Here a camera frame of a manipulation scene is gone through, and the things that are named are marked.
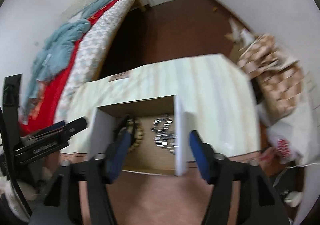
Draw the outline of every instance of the striped tablecloth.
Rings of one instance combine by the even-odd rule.
[[[179,95],[184,110],[215,151],[228,157],[260,150],[255,98],[246,75],[221,54],[144,65],[129,78],[85,83],[70,105],[67,121],[92,118],[95,107]],[[89,128],[72,137],[61,153],[87,153]]]

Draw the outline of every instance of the metal bolt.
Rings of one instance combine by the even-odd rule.
[[[105,155],[104,155],[104,153],[99,153],[94,158],[95,158],[95,160],[102,160],[105,158]]]
[[[69,166],[71,164],[71,162],[69,160],[64,160],[62,163],[61,163],[61,166],[63,167],[66,167],[66,166]]]
[[[216,160],[224,160],[226,157],[225,157],[223,154],[221,154],[221,153],[215,153],[215,154],[214,154],[214,158],[215,158]]]
[[[255,160],[255,159],[249,160],[249,164],[250,164],[251,166],[259,166],[258,161]]]

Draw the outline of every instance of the wall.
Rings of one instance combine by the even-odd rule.
[[[59,15],[74,0],[5,0],[0,8],[0,97],[3,79],[22,73],[20,92],[44,40],[61,25]]]
[[[313,0],[218,0],[257,33],[271,33],[301,60],[305,72],[314,79],[310,92],[314,112],[320,120],[320,11]],[[300,224],[320,193],[320,167],[307,167],[303,202],[294,225]]]

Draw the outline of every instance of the black cable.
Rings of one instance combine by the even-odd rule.
[[[31,216],[32,210],[31,210],[26,198],[24,197],[24,195],[20,189],[17,180],[14,179],[15,174],[14,174],[12,159],[10,157],[10,148],[9,148],[9,143],[8,143],[9,140],[8,140],[7,127],[4,122],[4,117],[3,117],[1,107],[0,107],[0,134],[1,134],[1,138],[2,138],[3,150],[5,152],[4,157],[5,157],[5,162],[7,165],[7,172],[9,174],[11,183],[12,183],[13,187],[15,188],[16,193],[17,193],[18,197],[20,198],[23,206],[25,207],[27,213],[29,214],[29,216]]]

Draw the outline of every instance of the brown checkered bag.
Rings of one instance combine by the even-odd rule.
[[[293,112],[302,91],[303,72],[296,60],[275,47],[273,36],[259,36],[237,64],[251,79],[257,78],[274,121]]]

